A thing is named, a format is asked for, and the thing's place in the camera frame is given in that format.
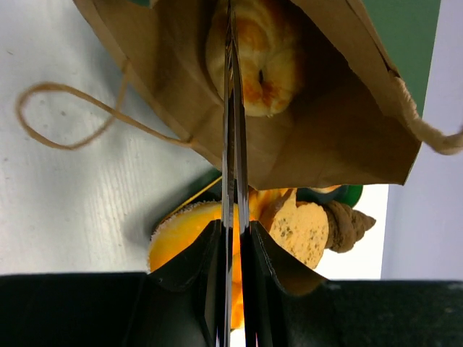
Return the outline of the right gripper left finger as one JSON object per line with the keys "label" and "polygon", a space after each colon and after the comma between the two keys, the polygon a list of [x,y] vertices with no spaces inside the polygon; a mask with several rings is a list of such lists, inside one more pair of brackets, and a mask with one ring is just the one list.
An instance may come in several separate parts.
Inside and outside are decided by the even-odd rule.
{"label": "right gripper left finger", "polygon": [[3,346],[225,346],[221,224],[153,273],[1,277]]}

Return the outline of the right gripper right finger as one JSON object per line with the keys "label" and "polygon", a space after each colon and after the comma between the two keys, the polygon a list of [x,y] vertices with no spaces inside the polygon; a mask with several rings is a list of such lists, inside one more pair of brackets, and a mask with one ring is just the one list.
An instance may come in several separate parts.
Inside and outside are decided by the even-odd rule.
{"label": "right gripper right finger", "polygon": [[329,280],[258,223],[245,235],[248,346],[460,346],[462,283]]}

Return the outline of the orange sugared fake bun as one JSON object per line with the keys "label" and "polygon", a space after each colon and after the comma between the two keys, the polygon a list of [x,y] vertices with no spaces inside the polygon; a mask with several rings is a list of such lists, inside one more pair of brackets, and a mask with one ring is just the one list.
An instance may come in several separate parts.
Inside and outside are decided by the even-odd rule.
{"label": "orange sugared fake bun", "polygon": [[[221,203],[196,202],[189,204],[159,224],[151,236],[148,266],[151,272],[159,269],[174,256],[188,248],[203,229],[221,217]],[[234,207],[234,239],[232,258],[231,329],[245,325],[242,293],[242,268],[239,246],[239,219]]]}

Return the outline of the beige fake toast slice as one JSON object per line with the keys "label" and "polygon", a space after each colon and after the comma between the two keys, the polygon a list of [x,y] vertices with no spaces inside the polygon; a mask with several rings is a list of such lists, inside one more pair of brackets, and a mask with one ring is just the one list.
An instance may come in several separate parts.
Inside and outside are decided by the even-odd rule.
{"label": "beige fake toast slice", "polygon": [[328,217],[320,205],[298,203],[297,191],[289,189],[259,221],[280,247],[307,267],[317,267],[329,235]]}

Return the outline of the brown fake croissant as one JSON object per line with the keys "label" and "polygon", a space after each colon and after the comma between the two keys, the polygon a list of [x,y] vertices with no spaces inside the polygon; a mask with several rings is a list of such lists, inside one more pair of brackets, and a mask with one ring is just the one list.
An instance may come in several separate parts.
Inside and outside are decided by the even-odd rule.
{"label": "brown fake croissant", "polygon": [[328,217],[328,241],[325,248],[336,253],[350,251],[363,238],[376,219],[337,201],[323,205]]}

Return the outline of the orange twisted fake bread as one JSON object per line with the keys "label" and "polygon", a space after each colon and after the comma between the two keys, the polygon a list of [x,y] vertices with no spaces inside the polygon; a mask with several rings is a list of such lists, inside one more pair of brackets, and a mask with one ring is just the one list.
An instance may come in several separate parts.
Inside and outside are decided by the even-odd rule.
{"label": "orange twisted fake bread", "polygon": [[259,220],[265,210],[278,198],[283,197],[289,188],[249,191],[249,209],[251,220]]}

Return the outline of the metal tongs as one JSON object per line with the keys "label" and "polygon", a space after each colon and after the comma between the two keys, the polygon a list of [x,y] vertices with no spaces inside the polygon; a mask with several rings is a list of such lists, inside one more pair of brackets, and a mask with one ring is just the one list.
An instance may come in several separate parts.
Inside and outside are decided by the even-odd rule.
{"label": "metal tongs", "polygon": [[243,309],[245,317],[245,343],[258,344],[257,318],[254,298],[255,279],[253,275],[253,246],[250,227],[249,188],[247,177],[247,132],[242,78],[239,67],[236,2],[226,2],[227,26],[225,34],[224,61],[224,145],[222,155],[222,229],[225,232],[226,256],[225,274],[225,321],[224,340],[221,346],[228,346],[230,340],[231,289],[232,289],[232,244],[234,223],[234,193],[237,193],[239,216],[239,245],[242,271]]}

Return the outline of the green brown paper bag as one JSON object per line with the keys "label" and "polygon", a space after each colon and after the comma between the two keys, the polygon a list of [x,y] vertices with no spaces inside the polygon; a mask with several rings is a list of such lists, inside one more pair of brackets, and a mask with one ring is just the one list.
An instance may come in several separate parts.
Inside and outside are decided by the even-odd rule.
{"label": "green brown paper bag", "polygon": [[[304,14],[304,86],[282,113],[247,116],[256,189],[403,184],[421,144],[462,150],[423,121],[362,1],[290,1]],[[77,1],[171,143],[221,165],[225,1]]]}

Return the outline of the pale glazed fake croissant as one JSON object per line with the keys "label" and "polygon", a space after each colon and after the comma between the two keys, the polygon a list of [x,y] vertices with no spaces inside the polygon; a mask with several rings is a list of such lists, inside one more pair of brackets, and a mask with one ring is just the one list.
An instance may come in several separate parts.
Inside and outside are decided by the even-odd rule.
{"label": "pale glazed fake croissant", "polygon": [[284,112],[304,86],[304,14],[290,1],[236,1],[237,53],[247,116]]}

